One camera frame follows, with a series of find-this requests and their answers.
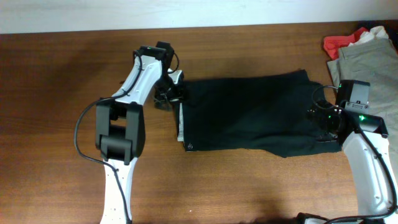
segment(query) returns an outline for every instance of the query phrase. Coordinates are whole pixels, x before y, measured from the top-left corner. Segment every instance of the brown table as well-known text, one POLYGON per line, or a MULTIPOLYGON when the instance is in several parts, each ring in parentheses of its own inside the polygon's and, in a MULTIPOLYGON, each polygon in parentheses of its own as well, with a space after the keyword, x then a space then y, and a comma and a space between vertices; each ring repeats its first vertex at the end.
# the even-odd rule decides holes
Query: brown table
MULTIPOLYGON (((345 22, 0 35, 0 222, 101 220, 104 169, 78 156, 73 128, 88 103, 120 87, 132 68, 133 49, 172 43, 187 80, 304 68, 311 80, 331 84, 322 39, 355 27, 345 22)), ((332 92, 327 95, 333 100, 332 92)), ((342 152, 288 159, 245 149, 186 153, 171 112, 148 100, 144 117, 147 140, 132 189, 136 223, 356 214, 342 152)), ((93 110, 81 125, 80 147, 99 157, 94 130, 93 110)))

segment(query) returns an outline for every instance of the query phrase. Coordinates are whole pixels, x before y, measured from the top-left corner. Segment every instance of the gray fabric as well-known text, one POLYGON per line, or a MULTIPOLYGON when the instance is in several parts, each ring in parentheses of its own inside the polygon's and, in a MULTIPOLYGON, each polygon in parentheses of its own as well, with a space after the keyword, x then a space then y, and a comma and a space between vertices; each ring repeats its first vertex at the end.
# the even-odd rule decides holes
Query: gray fabric
MULTIPOLYGON (((384 118, 389 132, 390 153, 398 155, 398 55, 388 39, 343 47, 339 59, 328 62, 333 83, 340 80, 360 80, 371 84, 369 113, 384 118)), ((397 164, 391 158, 394 172, 397 164)))

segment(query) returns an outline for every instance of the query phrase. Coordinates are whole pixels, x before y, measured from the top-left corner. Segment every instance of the black cable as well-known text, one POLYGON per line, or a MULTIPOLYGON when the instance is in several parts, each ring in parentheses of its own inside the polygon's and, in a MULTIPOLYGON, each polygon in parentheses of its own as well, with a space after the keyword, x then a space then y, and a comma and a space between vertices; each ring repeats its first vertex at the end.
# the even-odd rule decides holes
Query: black cable
POLYGON ((392 194, 392 206, 389 208, 388 212, 385 214, 380 214, 380 215, 357 215, 357 216, 348 216, 348 217, 339 217, 339 218, 334 218, 331 220, 326 221, 324 224, 331 224, 331 223, 336 223, 336 222, 356 222, 358 220, 368 220, 368 219, 378 219, 378 218, 386 218, 392 215, 398 208, 397 206, 397 192, 394 187, 394 181, 392 180, 391 173, 388 170, 388 167, 386 165, 386 162, 382 158, 382 154, 379 153, 376 147, 372 144, 372 142, 369 140, 369 138, 365 135, 364 131, 361 129, 359 123, 355 121, 355 119, 350 115, 349 112, 347 112, 344 108, 337 107, 338 109, 342 110, 350 119, 351 123, 354 126, 354 129, 356 132, 361 134, 365 142, 369 145, 369 147, 372 149, 373 153, 376 155, 376 157, 379 159, 380 164, 384 170, 384 173, 387 177, 387 181, 390 185, 391 189, 391 194, 392 194))
POLYGON ((321 89, 324 89, 324 88, 334 88, 334 89, 338 90, 337 87, 332 86, 332 85, 320 86, 320 87, 316 88, 316 89, 312 92, 312 103, 313 103, 315 106, 317 106, 318 108, 323 109, 323 110, 330 110, 330 109, 336 108, 335 105, 331 105, 330 107, 326 108, 326 107, 320 106, 320 105, 315 101, 315 99, 314 99, 315 93, 316 93, 318 90, 321 90, 321 89))
POLYGON ((178 67, 180 66, 180 59, 178 58, 178 55, 174 52, 175 58, 177 59, 177 66, 175 69, 171 72, 167 72, 168 74, 173 74, 175 71, 177 71, 178 67))
POLYGON ((127 211, 127 202, 126 202, 126 198, 125 198, 125 196, 124 196, 123 189, 122 189, 122 186, 121 186, 120 181, 119 181, 119 176, 118 176, 118 171, 119 171, 119 170, 116 169, 114 166, 112 166, 111 164, 109 164, 109 163, 107 163, 107 162, 104 162, 104 161, 101 161, 101 160, 98 160, 98 159, 94 159, 94 158, 91 158, 91 157, 89 157, 89 156, 84 155, 84 153, 82 153, 82 152, 80 151, 80 149, 79 149, 78 140, 77 140, 77 134, 78 134, 78 130, 79 130, 79 125, 80 125, 80 123, 81 123, 81 121, 82 121, 84 115, 86 115, 86 113, 87 113, 93 106, 97 105, 98 103, 103 103, 103 102, 105 102, 105 101, 112 101, 112 100, 115 100, 115 99, 124 97, 124 96, 126 96, 126 95, 132 90, 132 88, 134 87, 134 85, 136 85, 136 83, 137 83, 137 81, 138 81, 138 78, 140 77, 141 72, 142 72, 142 59, 141 59, 141 55, 139 54, 139 52, 138 52, 137 50, 134 50, 134 51, 133 51, 133 60, 134 60, 134 54, 135 54, 136 57, 138 57, 138 59, 139 59, 139 70, 138 70, 138 74, 137 74, 136 78, 134 79, 134 82, 132 83, 132 85, 128 88, 128 90, 123 90, 123 93, 122 93, 121 95, 112 96, 112 97, 108 97, 108 98, 103 98, 103 99, 96 100, 96 101, 90 103, 90 104, 81 112, 81 114, 80 114, 80 116, 79 116, 79 119, 78 119, 77 122, 76 122, 75 132, 74 132, 74 135, 73 135, 73 143, 75 144, 75 149, 77 150, 77 153, 79 153, 79 155, 80 155, 81 157, 83 157, 83 158, 85 158, 85 159, 88 159, 89 161, 93 161, 93 162, 96 162, 96 163, 99 163, 99 164, 108 166, 108 167, 111 168, 111 170, 113 171, 114 176, 115 176, 115 178, 116 178, 116 183, 118 184, 118 187, 119 187, 120 194, 122 195, 123 206, 124 206, 124 214, 125 214, 125 216, 126 216, 126 220, 127 220, 127 223, 128 223, 128 224, 131 224, 131 220, 130 220, 130 217, 129 217, 129 214, 128 214, 128 211, 127 211))

